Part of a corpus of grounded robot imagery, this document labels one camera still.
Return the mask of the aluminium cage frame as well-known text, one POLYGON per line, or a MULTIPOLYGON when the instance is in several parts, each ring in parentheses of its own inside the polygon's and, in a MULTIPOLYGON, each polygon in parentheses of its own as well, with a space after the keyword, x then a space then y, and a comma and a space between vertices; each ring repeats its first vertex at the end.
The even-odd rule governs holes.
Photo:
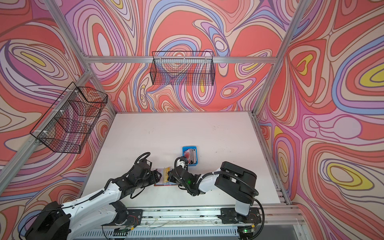
MULTIPOLYGON (((81 75, 79 80, 75 83, 77 86, 84 86, 89 80, 94 79, 93 85, 99 90, 104 92, 104 88, 100 80, 96 76, 90 64, 93 63, 151 63, 152 57, 107 57, 107 56, 86 56, 81 50, 80 45, 75 40, 74 34, 70 30, 69 24, 65 19, 62 11, 60 10, 56 1, 44 1, 49 13, 58 24, 60 30, 63 32, 65 40, 69 42, 70 47, 75 53, 75 56, 80 61, 81 65, 85 68, 85 72, 81 75)), ((294 12, 293 18, 287 29, 286 35, 280 45, 276 57, 213 57, 215 64, 237 64, 237 63, 263 63, 272 64, 277 67, 283 59, 287 51, 289 43, 292 41, 296 30, 299 27, 300 21, 312 1, 298 1, 297 8, 294 12)), ((34 136, 29 135, 26 142, 17 151, 13 158, 2 168, 1 172, 1 193, 9 186, 14 177, 19 173, 22 166, 27 162, 33 152, 39 145, 39 141, 34 136)))

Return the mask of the stack of credit cards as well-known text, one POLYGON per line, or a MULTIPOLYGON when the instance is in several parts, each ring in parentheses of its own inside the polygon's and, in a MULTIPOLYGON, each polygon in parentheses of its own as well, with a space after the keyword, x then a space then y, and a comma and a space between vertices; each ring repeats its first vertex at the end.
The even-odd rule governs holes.
POLYGON ((190 148, 184 151, 184 157, 188 160, 189 165, 196 164, 197 159, 197 151, 196 149, 190 148))

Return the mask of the yellow credit card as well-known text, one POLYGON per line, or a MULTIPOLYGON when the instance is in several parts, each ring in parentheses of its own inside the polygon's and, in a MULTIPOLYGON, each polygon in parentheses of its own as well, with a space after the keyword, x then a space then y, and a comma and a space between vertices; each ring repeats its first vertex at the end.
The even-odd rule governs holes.
POLYGON ((163 178, 163 180, 162 180, 162 183, 163 183, 163 185, 165 185, 165 186, 167 186, 167 185, 170 184, 170 181, 169 181, 169 173, 170 173, 171 170, 172 170, 171 167, 167 167, 167 168, 164 168, 164 169, 163 169, 163 174, 162 174, 162 178, 163 178))

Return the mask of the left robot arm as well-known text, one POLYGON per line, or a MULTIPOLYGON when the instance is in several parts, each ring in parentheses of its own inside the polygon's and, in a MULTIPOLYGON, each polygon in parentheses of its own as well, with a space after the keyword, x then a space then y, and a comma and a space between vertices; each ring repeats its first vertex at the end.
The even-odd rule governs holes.
POLYGON ((124 224, 128 209, 122 199, 135 198, 134 192, 143 191, 160 181, 161 173, 152 170, 149 152, 141 154, 127 173, 109 179, 105 186, 77 200, 59 204, 54 201, 31 218, 26 230, 27 240, 73 240, 98 226, 124 224))

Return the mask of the blue plastic card tray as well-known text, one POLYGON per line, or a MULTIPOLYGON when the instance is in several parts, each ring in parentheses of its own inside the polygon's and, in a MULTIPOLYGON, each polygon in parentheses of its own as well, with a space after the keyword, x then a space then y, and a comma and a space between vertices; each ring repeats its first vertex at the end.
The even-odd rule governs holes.
POLYGON ((189 166, 198 164, 198 152, 196 146, 184 146, 182 148, 183 157, 187 159, 189 166))

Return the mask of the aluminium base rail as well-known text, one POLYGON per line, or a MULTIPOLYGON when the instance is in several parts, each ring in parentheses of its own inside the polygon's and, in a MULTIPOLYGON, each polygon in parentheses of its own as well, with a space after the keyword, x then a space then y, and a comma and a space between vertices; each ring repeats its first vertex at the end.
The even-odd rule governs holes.
POLYGON ((230 206, 134 208, 125 225, 97 226, 77 240, 310 240, 297 207, 251 208, 241 222, 230 206))

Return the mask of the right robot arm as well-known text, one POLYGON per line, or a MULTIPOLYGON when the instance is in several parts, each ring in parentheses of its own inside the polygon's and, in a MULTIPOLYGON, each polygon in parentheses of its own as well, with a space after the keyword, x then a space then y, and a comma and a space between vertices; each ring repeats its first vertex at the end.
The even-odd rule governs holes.
POLYGON ((262 205, 255 199, 257 175, 230 162, 204 175, 188 172, 187 159, 179 157, 165 179, 196 197, 213 190, 221 190, 235 199, 234 208, 222 208, 218 218, 223 224, 261 224, 264 220, 262 205))

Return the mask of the red leather card holder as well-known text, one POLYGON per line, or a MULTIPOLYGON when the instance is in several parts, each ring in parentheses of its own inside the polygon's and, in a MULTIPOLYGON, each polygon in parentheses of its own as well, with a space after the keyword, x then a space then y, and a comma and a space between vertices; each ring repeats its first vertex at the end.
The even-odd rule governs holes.
POLYGON ((155 187, 177 186, 178 185, 177 183, 173 183, 173 182, 170 182, 168 180, 169 173, 170 173, 170 171, 172 169, 173 169, 172 167, 167 167, 167 168, 163 168, 163 169, 157 169, 157 171, 160 174, 162 174, 162 176, 161 176, 159 182, 157 182, 155 184, 155 187))

